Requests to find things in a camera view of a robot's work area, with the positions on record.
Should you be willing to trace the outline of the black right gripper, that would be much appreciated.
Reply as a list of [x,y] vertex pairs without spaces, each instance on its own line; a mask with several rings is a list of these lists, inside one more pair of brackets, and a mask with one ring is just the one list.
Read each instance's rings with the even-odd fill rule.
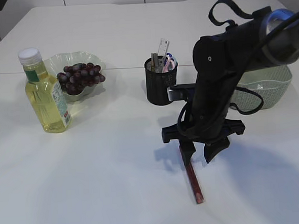
[[179,140],[185,166],[190,164],[196,152],[193,141],[219,140],[205,144],[206,163],[229,147],[229,139],[221,139],[221,135],[229,123],[226,115],[240,78],[246,71],[274,65],[262,50],[257,49],[264,39],[260,34],[263,20],[271,11],[270,7],[265,7],[244,15],[249,21],[242,25],[230,20],[224,33],[202,36],[195,43],[192,57],[197,78],[193,101],[188,101],[180,113],[184,120],[179,119],[177,124],[162,129],[163,142]]

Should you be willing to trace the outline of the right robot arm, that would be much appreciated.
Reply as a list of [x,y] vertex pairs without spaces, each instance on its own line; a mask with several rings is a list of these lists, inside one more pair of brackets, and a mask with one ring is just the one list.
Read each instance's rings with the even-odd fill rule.
[[233,24],[218,35],[202,36],[193,48],[197,71],[192,85],[171,86],[170,97],[186,102],[177,123],[162,129],[162,139],[177,139],[183,162],[188,165],[194,144],[203,143],[210,162],[226,149],[231,134],[241,135],[240,120],[227,119],[233,93],[248,71],[292,64],[299,59],[299,12],[269,7],[255,11],[249,20]]

